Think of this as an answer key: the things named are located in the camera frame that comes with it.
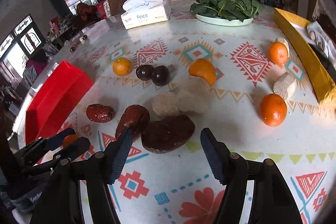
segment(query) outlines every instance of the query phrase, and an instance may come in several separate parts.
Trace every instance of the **purple clothing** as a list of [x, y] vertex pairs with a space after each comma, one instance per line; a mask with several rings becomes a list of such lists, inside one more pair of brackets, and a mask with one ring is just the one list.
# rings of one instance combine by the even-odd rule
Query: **purple clothing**
[[36, 61], [33, 61], [33, 60], [28, 60], [28, 62], [26, 64], [26, 68], [34, 67], [34, 69], [37, 72], [37, 75], [40, 75], [41, 72], [44, 70], [44, 68], [46, 66], [47, 66], [46, 63], [36, 62]]

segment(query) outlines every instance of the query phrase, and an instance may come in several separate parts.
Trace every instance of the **tissue pack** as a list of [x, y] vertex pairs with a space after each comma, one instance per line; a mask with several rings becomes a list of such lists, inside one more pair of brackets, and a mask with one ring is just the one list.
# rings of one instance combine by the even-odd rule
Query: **tissue pack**
[[145, 2], [132, 7], [121, 15], [121, 20], [126, 29], [148, 25], [156, 22], [167, 21], [171, 8], [167, 1]]

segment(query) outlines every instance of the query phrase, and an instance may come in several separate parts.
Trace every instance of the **plate of green vegetables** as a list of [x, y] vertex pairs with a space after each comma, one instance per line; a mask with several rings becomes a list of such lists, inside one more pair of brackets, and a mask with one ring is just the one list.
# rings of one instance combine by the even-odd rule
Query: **plate of green vegetables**
[[221, 26], [244, 26], [263, 10], [257, 0], [194, 0], [190, 12], [199, 20]]

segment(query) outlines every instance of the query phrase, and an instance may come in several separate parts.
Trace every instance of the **brown dried fruit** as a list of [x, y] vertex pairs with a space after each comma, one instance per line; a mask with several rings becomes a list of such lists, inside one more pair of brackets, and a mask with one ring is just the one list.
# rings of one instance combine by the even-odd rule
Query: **brown dried fruit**
[[134, 140], [140, 138], [141, 133], [148, 125], [150, 115], [148, 110], [141, 105], [131, 105], [125, 109], [124, 114], [120, 118], [120, 122], [115, 131], [115, 138], [118, 139], [125, 127], [129, 127], [134, 131]]
[[150, 122], [141, 136], [143, 147], [153, 153], [167, 153], [184, 145], [192, 136], [195, 125], [186, 115], [166, 117]]
[[114, 109], [111, 106], [93, 104], [87, 107], [86, 116], [93, 122], [109, 122], [114, 117]]

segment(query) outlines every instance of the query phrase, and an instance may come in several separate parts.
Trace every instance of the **yellow box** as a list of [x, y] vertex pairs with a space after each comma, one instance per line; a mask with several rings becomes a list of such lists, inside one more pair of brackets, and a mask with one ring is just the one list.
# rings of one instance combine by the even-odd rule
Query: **yellow box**
[[297, 52], [310, 78], [317, 100], [324, 107], [336, 108], [336, 85], [307, 41], [291, 23], [306, 28], [309, 20], [275, 8], [274, 20]]

